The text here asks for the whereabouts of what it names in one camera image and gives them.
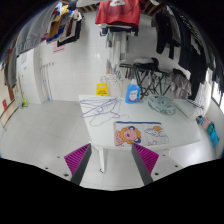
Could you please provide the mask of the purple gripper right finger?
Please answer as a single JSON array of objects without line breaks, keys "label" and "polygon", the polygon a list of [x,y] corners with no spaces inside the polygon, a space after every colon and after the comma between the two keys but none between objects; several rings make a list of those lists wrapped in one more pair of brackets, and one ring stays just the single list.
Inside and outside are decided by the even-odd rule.
[{"label": "purple gripper right finger", "polygon": [[132,144],[131,152],[143,183],[145,185],[152,183],[153,179],[151,177],[151,173],[159,155],[136,143]]}]

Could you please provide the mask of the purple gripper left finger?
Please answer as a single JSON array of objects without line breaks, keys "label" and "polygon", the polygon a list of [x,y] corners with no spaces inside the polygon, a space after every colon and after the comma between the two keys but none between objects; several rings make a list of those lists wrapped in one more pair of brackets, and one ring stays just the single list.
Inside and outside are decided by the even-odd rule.
[{"label": "purple gripper left finger", "polygon": [[91,154],[91,144],[88,143],[64,157],[65,162],[72,174],[72,183],[76,185],[81,183]]}]

